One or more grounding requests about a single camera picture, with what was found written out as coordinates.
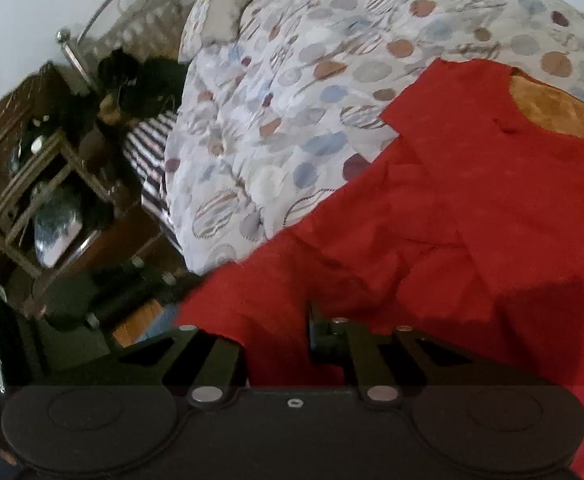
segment wooden nightstand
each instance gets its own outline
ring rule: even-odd
[[[34,199],[30,200],[27,208],[18,218],[11,219],[9,212],[28,192],[35,180],[46,170],[52,162],[61,156],[66,164],[52,177],[43,190]],[[17,239],[30,219],[51,196],[64,180],[72,173],[76,173],[87,187],[94,193],[97,200],[113,203],[110,193],[101,182],[88,172],[75,148],[67,141],[62,130],[43,142],[39,152],[27,161],[25,166],[13,177],[8,186],[0,194],[0,250],[3,251],[19,267],[25,270],[32,278],[40,278],[47,269],[32,261],[18,246]],[[89,243],[92,234],[84,234],[79,244]]]

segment polka dot bedding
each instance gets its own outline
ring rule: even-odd
[[[356,178],[396,136],[381,110],[437,57],[584,101],[584,14],[562,0],[253,0],[235,43],[196,55],[166,146],[188,267],[246,256]]]

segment striped fabric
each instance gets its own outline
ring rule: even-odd
[[[165,168],[163,152],[168,135],[172,131],[176,114],[166,112],[143,121],[128,132],[122,142],[123,155],[141,181],[141,205],[156,216],[166,228],[166,235],[178,247],[170,211],[165,202]]]

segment silver screw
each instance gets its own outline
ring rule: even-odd
[[[132,256],[130,258],[130,263],[134,265],[137,269],[141,269],[146,263],[138,256]]]
[[[173,275],[171,275],[171,273],[164,272],[161,277],[162,277],[163,283],[165,283],[165,285],[169,285],[169,286],[176,285],[176,278]]]
[[[392,386],[372,386],[368,390],[368,397],[376,402],[392,402],[398,399],[399,391]]]
[[[192,399],[197,402],[217,402],[223,397],[223,390],[216,386],[199,386],[192,391]]]

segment bed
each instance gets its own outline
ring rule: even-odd
[[[396,135],[379,112],[437,57],[497,60],[584,100],[584,13],[562,0],[181,7],[172,37],[191,65],[144,189],[194,272],[246,256],[356,178]]]
[[[150,56],[177,59],[182,32],[196,0],[105,0],[80,29],[63,28],[56,42],[75,70],[75,90],[102,91],[100,60],[122,48],[138,60]],[[124,136],[123,155],[142,184],[142,206],[159,222],[180,251],[166,205],[163,178],[165,141],[175,124],[170,112],[147,118]]]

